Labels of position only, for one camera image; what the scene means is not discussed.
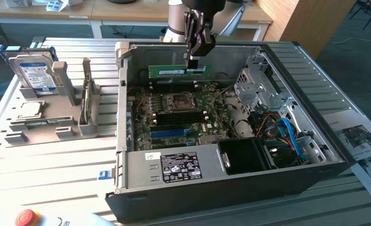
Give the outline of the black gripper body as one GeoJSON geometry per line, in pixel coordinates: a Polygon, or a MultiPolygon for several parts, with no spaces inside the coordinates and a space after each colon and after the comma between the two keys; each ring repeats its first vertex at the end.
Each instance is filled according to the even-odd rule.
{"type": "Polygon", "coordinates": [[[215,14],[224,9],[225,0],[181,0],[181,3],[191,9],[204,14],[215,14]]]}

